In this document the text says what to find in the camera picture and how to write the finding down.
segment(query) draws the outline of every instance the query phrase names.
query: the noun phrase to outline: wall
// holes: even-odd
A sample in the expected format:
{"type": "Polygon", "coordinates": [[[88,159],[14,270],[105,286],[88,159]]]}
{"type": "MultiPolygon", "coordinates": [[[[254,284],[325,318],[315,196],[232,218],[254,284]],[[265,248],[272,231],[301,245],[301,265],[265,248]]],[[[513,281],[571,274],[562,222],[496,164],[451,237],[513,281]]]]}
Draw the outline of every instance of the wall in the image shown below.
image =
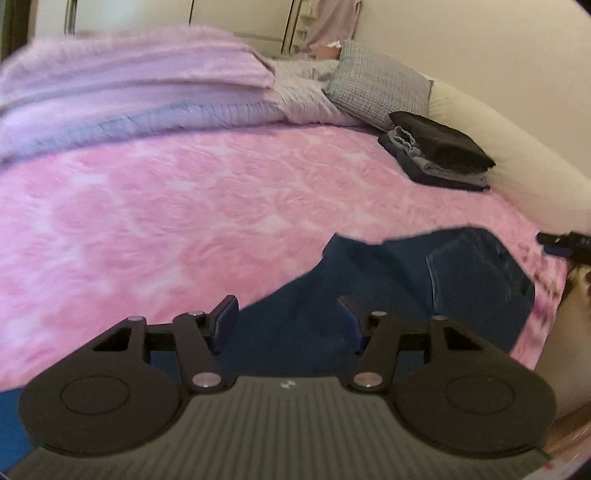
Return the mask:
{"type": "Polygon", "coordinates": [[[591,177],[591,17],[571,0],[364,0],[366,46],[487,103],[591,177]]]}

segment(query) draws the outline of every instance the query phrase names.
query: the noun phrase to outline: black folded cloth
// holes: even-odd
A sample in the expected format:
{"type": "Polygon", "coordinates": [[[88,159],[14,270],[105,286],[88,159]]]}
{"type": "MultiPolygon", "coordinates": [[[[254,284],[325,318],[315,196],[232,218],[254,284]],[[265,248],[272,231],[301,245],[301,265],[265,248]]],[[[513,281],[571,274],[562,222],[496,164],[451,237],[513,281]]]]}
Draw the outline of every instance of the black folded cloth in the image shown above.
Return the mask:
{"type": "Polygon", "coordinates": [[[428,160],[442,168],[481,173],[495,166],[484,150],[459,130],[414,113],[393,112],[389,117],[413,136],[428,160]]]}
{"type": "Polygon", "coordinates": [[[402,168],[404,173],[408,175],[408,178],[414,183],[443,189],[466,190],[468,192],[484,192],[485,190],[488,190],[488,187],[474,185],[473,183],[446,180],[426,174],[417,167],[416,163],[412,161],[402,148],[397,147],[390,141],[388,134],[380,135],[378,142],[396,159],[400,168],[402,168]]]}

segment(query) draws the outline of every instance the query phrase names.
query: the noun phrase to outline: closet door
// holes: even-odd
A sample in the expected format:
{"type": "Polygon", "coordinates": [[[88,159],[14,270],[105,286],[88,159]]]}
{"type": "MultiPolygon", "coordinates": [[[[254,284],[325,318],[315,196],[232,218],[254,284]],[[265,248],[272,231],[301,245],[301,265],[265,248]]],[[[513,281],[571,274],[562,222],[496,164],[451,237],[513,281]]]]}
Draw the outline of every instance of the closet door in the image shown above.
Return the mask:
{"type": "Polygon", "coordinates": [[[191,0],[78,0],[76,32],[187,25],[190,13],[191,0]]]}
{"type": "Polygon", "coordinates": [[[291,3],[292,0],[195,0],[191,23],[234,32],[261,53],[274,56],[281,54],[291,3]]]}

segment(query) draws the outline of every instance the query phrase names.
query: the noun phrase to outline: bedsheet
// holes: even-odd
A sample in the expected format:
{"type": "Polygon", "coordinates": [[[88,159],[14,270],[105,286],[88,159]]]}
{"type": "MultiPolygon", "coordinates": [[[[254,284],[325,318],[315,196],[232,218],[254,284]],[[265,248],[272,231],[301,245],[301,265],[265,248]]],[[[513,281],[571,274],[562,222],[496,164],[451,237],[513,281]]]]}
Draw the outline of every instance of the bedsheet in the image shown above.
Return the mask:
{"type": "Polygon", "coordinates": [[[535,282],[512,356],[532,368],[566,277],[494,191],[414,184],[376,136],[329,126],[180,133],[50,155],[0,175],[0,390],[121,319],[241,306],[313,268],[333,233],[381,242],[472,224],[535,282]]]}

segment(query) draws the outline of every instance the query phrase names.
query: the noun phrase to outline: gray ribbed surface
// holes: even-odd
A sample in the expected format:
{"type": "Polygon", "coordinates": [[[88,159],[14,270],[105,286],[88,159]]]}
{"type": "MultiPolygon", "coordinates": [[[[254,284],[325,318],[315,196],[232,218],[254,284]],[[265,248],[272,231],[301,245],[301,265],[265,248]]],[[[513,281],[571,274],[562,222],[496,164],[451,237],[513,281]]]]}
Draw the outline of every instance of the gray ribbed surface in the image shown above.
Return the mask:
{"type": "Polygon", "coordinates": [[[336,378],[238,379],[191,400],[181,419],[145,446],[80,459],[37,449],[11,480],[517,480],[547,458],[465,459],[415,439],[376,396],[336,378]]]}

